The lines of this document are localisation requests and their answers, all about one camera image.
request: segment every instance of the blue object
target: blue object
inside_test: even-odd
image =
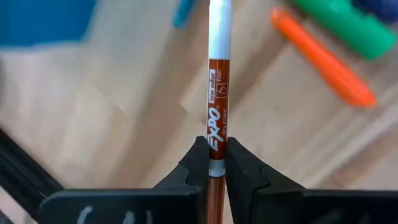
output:
[[[176,28],[183,28],[188,21],[190,12],[192,11],[195,0],[180,0],[179,5],[174,13],[173,24]]]
[[[96,0],[0,0],[0,47],[80,41]]]
[[[398,0],[354,0],[354,5],[384,22],[398,21]]]

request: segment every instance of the light wood surface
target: light wood surface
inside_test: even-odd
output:
[[[2,127],[66,187],[152,187],[205,133],[208,3],[175,30],[175,1],[99,1],[83,43],[1,52]],[[398,51],[364,61],[294,11],[379,99],[352,108],[271,26],[277,5],[234,1],[229,135],[317,187],[397,122]]]

